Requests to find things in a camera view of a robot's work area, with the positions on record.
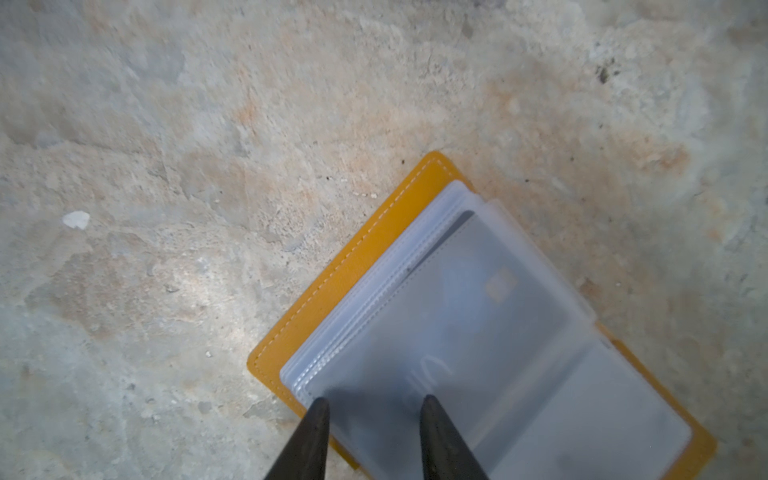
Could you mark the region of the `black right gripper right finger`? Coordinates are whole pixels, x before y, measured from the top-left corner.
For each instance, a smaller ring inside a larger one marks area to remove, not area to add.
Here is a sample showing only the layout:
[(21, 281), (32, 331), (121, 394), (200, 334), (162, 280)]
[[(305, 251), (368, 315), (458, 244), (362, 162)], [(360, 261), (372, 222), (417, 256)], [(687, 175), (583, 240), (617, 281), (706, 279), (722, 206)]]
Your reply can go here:
[(424, 479), (489, 479), (434, 395), (423, 400), (419, 434)]

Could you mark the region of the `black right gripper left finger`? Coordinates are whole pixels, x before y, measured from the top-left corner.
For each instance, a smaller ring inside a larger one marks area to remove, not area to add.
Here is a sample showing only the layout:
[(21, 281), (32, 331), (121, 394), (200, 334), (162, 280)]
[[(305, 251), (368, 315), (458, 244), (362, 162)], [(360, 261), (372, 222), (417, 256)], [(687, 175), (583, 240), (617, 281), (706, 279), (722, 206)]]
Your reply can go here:
[(264, 477), (265, 480), (323, 480), (330, 438), (330, 405), (315, 399)]

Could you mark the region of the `yellow leather card holder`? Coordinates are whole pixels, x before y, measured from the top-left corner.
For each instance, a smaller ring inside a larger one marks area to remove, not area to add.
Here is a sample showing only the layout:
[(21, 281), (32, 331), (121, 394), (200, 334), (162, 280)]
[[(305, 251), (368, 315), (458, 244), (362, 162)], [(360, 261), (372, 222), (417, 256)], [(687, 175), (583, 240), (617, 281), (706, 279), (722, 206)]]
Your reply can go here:
[(495, 201), (427, 154), (250, 353), (372, 479), (420, 479), (427, 416), (491, 479), (692, 479), (714, 437)]

